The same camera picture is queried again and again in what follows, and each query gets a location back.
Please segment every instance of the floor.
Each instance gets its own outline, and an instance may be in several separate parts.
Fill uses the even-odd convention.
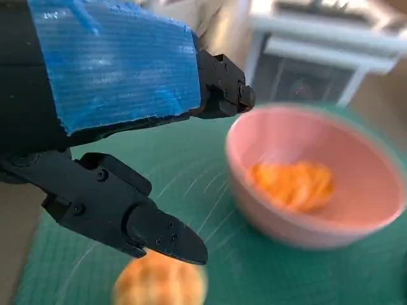
[[[392,4],[407,12],[404,0],[393,0]],[[226,0],[203,37],[211,53],[226,54],[242,69],[250,42],[245,22],[248,6],[248,0]],[[387,76],[368,76],[350,105],[403,151],[407,150],[406,77],[407,60]],[[24,264],[44,194],[33,186],[6,184],[0,184],[0,194],[0,304],[7,304]]]

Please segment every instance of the orange food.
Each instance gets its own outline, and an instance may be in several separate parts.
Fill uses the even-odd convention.
[[[333,175],[320,163],[259,163],[249,174],[272,203],[295,212],[323,207],[334,191]]]
[[[130,261],[113,292],[114,305],[203,305],[207,276],[202,266],[149,250]]]

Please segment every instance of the white furniture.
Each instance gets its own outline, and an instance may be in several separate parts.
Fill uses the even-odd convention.
[[[379,0],[252,0],[249,21],[246,80],[262,53],[279,60],[271,100],[347,105],[367,73],[386,74],[407,53],[406,17]]]

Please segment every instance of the bowl rim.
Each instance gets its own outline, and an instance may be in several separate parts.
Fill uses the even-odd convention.
[[[378,158],[381,157],[389,170],[395,174],[396,182],[399,187],[400,202],[398,203],[397,209],[391,214],[391,216],[386,217],[384,220],[381,220],[380,222],[377,222],[373,225],[342,225],[340,222],[319,219],[306,213],[284,210],[275,207],[273,204],[269,204],[266,196],[261,194],[257,189],[255,189],[254,186],[248,183],[247,177],[242,174],[246,171],[242,164],[238,162],[238,160],[236,160],[236,162],[234,162],[234,165],[231,165],[231,160],[234,159],[231,156],[236,156],[237,154],[232,154],[233,147],[231,146],[230,139],[234,129],[237,128],[237,125],[240,124],[243,119],[252,115],[256,115],[259,112],[270,112],[276,110],[300,112],[302,114],[313,116],[317,119],[326,119],[328,117],[329,124],[332,124],[334,127],[344,132],[351,133],[353,137],[362,142],[366,147],[370,148],[372,153],[375,154]],[[351,119],[344,118],[339,114],[328,112],[326,109],[321,109],[320,107],[310,105],[294,105],[285,103],[255,108],[252,111],[241,115],[238,119],[236,119],[235,122],[233,122],[231,128],[228,131],[225,142],[226,159],[229,169],[234,177],[238,180],[240,185],[267,210],[279,215],[279,217],[282,217],[285,221],[295,226],[301,226],[307,230],[324,231],[334,234],[367,234],[388,226],[393,221],[395,221],[406,208],[406,179],[402,172],[399,170],[399,168],[403,168],[404,166],[401,163],[401,160],[396,156],[395,152],[389,147],[389,145],[385,143],[384,140],[372,135],[372,133],[368,131],[368,128],[366,128],[366,126]]]

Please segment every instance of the pink bowl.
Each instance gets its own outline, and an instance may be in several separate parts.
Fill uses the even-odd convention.
[[[226,139],[231,186],[249,221],[277,240],[306,248],[348,245],[404,210],[404,182],[379,145],[343,120],[302,106],[271,106],[239,117]],[[318,161],[335,179],[332,199],[313,213],[281,210],[247,180],[259,161]]]

